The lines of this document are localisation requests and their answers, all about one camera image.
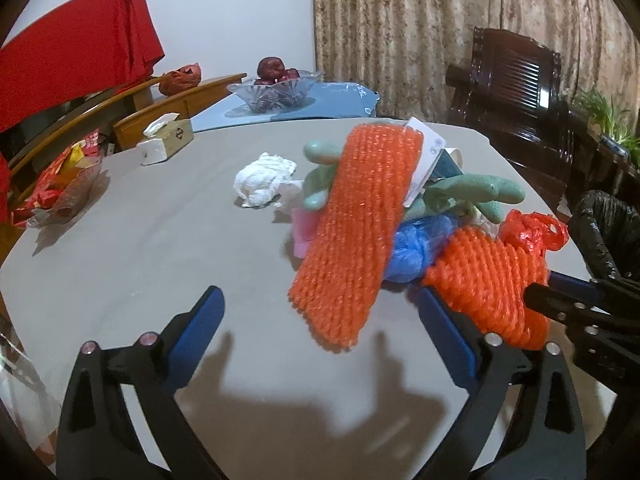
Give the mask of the red plastic bag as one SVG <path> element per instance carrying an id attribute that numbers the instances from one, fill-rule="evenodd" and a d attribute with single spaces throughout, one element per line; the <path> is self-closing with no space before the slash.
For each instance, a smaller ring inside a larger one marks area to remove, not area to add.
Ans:
<path id="1" fill-rule="evenodd" d="M 570 239 L 570 233 L 567 225 L 552 214 L 523 214 L 512 209 L 500 224 L 498 237 L 504 244 L 544 257 L 548 250 L 561 250 Z"/>

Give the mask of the short orange foam net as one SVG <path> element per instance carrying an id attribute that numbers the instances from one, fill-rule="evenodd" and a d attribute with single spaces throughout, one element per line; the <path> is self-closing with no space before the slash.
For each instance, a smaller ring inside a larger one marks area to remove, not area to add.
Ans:
<path id="1" fill-rule="evenodd" d="M 527 286 L 547 283 L 546 260 L 494 240 L 475 226 L 457 229 L 426 271 L 433 287 L 454 312 L 468 316 L 481 333 L 496 333 L 510 346 L 539 350 L 549 321 L 524 304 Z"/>

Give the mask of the green rubber glove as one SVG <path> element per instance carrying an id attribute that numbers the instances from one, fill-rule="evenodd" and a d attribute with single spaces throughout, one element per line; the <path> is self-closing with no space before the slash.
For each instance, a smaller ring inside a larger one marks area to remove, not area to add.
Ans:
<path id="1" fill-rule="evenodd" d="M 304 146 L 307 160 L 316 164 L 303 183 L 303 207 L 318 212 L 326 206 L 329 192 L 342 157 L 337 145 L 309 141 Z M 525 191 L 512 180 L 482 174 L 458 174 L 427 185 L 422 194 L 405 209 L 402 220 L 418 220 L 445 212 L 464 211 L 472 216 L 482 214 L 490 223 L 503 222 L 501 204 L 516 205 L 525 200 Z"/>

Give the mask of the blue plastic bag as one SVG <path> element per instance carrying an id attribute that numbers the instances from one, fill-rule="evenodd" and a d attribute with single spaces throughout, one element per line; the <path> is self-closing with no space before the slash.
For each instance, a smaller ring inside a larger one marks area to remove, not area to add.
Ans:
<path id="1" fill-rule="evenodd" d="M 402 222 L 394 236 L 383 280 L 406 284 L 422 278 L 458 227 L 459 220 L 449 214 Z"/>

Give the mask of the long orange foam net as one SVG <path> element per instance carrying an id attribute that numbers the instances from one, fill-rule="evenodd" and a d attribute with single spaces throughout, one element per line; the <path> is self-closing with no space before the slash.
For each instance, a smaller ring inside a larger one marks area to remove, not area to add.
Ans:
<path id="1" fill-rule="evenodd" d="M 314 239 L 288 299 L 332 350 L 358 341 L 383 281 L 423 134 L 361 124 L 346 138 Z"/>

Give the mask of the pink wrapper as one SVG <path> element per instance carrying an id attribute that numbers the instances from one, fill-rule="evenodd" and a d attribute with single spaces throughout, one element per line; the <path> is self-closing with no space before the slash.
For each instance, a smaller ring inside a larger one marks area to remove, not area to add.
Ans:
<path id="1" fill-rule="evenodd" d="M 321 218 L 319 211 L 295 208 L 291 211 L 293 255 L 303 259 L 316 236 L 318 224 Z"/>

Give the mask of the dark wooden side table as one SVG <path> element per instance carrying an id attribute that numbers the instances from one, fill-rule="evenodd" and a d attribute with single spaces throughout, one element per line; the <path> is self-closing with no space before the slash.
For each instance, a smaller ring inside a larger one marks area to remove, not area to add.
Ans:
<path id="1" fill-rule="evenodd" d="M 565 190 L 570 212 L 591 190 L 603 191 L 639 209 L 639 170 L 631 160 L 593 139 L 588 132 L 577 131 L 573 136 L 572 168 Z"/>

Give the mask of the green potted plant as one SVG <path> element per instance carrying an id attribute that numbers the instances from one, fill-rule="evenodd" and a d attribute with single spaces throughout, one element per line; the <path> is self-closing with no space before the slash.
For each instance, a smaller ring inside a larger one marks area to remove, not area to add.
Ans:
<path id="1" fill-rule="evenodd" d="M 597 88 L 578 89 L 573 102 L 587 113 L 590 122 L 600 127 L 602 138 L 618 144 L 638 165 L 639 138 L 632 131 L 634 123 L 628 108 L 620 107 Z"/>

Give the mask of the glass snack bowl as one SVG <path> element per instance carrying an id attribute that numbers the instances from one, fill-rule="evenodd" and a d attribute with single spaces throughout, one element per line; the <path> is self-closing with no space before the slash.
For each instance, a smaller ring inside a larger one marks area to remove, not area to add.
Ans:
<path id="1" fill-rule="evenodd" d="M 85 207 L 102 169 L 99 135 L 99 129 L 93 130 L 43 170 L 32 194 L 12 212 L 14 226 L 42 228 L 66 223 Z"/>

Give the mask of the crumpled white tissue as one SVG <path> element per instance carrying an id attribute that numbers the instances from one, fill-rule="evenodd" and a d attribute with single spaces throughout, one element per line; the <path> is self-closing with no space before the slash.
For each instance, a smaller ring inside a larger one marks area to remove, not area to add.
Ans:
<path id="1" fill-rule="evenodd" d="M 278 155 L 262 153 L 234 177 L 233 189 L 243 208 L 262 208 L 275 204 L 288 208 L 303 194 L 303 181 L 294 179 L 296 162 Z"/>

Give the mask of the tissue box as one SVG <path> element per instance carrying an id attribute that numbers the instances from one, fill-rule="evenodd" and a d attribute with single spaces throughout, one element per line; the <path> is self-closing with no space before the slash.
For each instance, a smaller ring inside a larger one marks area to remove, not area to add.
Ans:
<path id="1" fill-rule="evenodd" d="M 180 119 L 178 113 L 163 114 L 153 120 L 142 132 L 142 140 L 136 150 L 142 166 L 166 162 L 181 151 L 194 138 L 189 118 Z"/>

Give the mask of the wooden bench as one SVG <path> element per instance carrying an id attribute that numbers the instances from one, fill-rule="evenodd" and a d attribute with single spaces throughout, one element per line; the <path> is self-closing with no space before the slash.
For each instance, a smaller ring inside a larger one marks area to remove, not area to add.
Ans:
<path id="1" fill-rule="evenodd" d="M 43 129 L 8 162 L 11 176 L 8 205 L 17 207 L 30 195 L 39 175 L 66 146 L 99 131 L 116 150 L 134 148 L 142 130 L 160 115 L 176 112 L 192 118 L 229 95 L 228 85 L 242 81 L 244 73 L 214 77 L 174 96 L 153 96 L 160 78 L 153 77 L 122 92 L 107 90 L 80 104 Z"/>

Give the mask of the glass fruit bowl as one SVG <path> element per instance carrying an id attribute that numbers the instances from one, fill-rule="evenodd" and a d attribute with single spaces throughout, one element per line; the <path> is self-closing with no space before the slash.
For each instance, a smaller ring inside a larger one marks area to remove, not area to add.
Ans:
<path id="1" fill-rule="evenodd" d="M 269 113 L 272 110 L 289 110 L 301 107 L 309 92 L 322 79 L 322 72 L 302 70 L 298 78 L 258 84 L 256 79 L 228 84 L 227 90 L 240 98 L 254 113 Z"/>

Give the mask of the red apples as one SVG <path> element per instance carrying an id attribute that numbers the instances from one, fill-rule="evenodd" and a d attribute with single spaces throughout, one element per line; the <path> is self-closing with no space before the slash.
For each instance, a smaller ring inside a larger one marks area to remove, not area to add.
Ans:
<path id="1" fill-rule="evenodd" d="M 296 68 L 286 68 L 283 61 L 276 56 L 267 56 L 257 65 L 255 84 L 277 84 L 300 77 Z"/>

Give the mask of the red cloth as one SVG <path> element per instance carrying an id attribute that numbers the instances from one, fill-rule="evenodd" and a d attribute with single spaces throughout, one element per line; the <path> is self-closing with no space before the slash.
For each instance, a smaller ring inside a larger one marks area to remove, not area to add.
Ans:
<path id="1" fill-rule="evenodd" d="M 1 48 L 1 129 L 136 84 L 163 57 L 146 0 L 67 1 Z"/>

